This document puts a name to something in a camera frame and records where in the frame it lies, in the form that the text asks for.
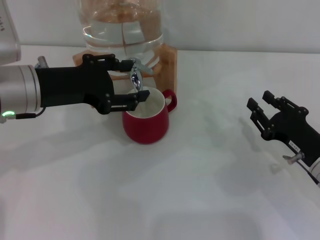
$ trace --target red mug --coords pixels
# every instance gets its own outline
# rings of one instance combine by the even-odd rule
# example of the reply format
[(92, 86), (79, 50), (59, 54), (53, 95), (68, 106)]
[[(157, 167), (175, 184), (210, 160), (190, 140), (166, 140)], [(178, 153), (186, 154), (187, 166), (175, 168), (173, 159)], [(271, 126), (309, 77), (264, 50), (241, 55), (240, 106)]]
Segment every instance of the red mug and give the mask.
[[(169, 113), (177, 107), (177, 96), (169, 89), (162, 93), (152, 87), (144, 87), (143, 90), (150, 91), (150, 96), (146, 100), (145, 106), (152, 101), (153, 108), (150, 111), (148, 109), (143, 114), (139, 106), (135, 111), (123, 112), (123, 128), (133, 141), (139, 144), (153, 144), (162, 139), (167, 133), (169, 129)], [(166, 99), (169, 97), (171, 97), (171, 103), (167, 105)]]

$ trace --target green indicator light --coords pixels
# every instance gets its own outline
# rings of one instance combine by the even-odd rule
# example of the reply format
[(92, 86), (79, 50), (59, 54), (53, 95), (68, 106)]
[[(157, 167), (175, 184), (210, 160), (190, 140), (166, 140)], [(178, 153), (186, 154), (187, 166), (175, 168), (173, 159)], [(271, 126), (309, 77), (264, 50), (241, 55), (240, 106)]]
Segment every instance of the green indicator light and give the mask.
[(6, 111), (6, 112), (2, 113), (3, 117), (13, 116), (13, 115), (15, 115), (14, 111)]

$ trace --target mug handle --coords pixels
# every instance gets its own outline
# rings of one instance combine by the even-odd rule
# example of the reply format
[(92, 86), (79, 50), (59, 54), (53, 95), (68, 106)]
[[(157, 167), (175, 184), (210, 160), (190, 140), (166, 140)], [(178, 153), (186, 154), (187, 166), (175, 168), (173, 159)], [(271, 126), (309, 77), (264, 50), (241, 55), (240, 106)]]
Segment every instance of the mug handle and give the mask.
[(165, 99), (171, 97), (171, 102), (168, 105), (168, 112), (170, 113), (172, 110), (174, 110), (177, 107), (177, 104), (178, 104), (177, 95), (175, 94), (174, 91), (170, 89), (165, 90), (162, 94)]

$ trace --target white wall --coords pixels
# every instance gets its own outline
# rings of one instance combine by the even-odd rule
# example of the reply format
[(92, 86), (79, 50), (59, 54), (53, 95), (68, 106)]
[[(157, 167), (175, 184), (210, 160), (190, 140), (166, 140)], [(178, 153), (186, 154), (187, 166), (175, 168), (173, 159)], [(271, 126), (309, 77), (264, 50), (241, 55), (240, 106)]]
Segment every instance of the white wall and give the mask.
[[(23, 44), (84, 46), (74, 0), (7, 0)], [(180, 49), (320, 53), (319, 0), (163, 0)]]

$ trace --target wooden stand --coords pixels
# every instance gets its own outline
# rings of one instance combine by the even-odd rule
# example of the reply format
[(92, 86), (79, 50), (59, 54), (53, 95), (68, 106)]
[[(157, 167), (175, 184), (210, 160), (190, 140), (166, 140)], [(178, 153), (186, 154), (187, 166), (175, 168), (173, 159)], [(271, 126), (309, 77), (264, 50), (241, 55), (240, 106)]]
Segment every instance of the wooden stand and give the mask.
[[(82, 64), (82, 56), (84, 54), (105, 55), (107, 53), (92, 52), (90, 50), (83, 51), (73, 56), (73, 61), (76, 66)], [(156, 88), (161, 92), (170, 89), (177, 93), (177, 61), (178, 51), (176, 48), (163, 44), (159, 49), (154, 51), (154, 57), (146, 64), (149, 66), (159, 57), (159, 62), (152, 68), (154, 75), (143, 73), (144, 78), (153, 77)], [(128, 79), (127, 76), (111, 75), (113, 81)]]

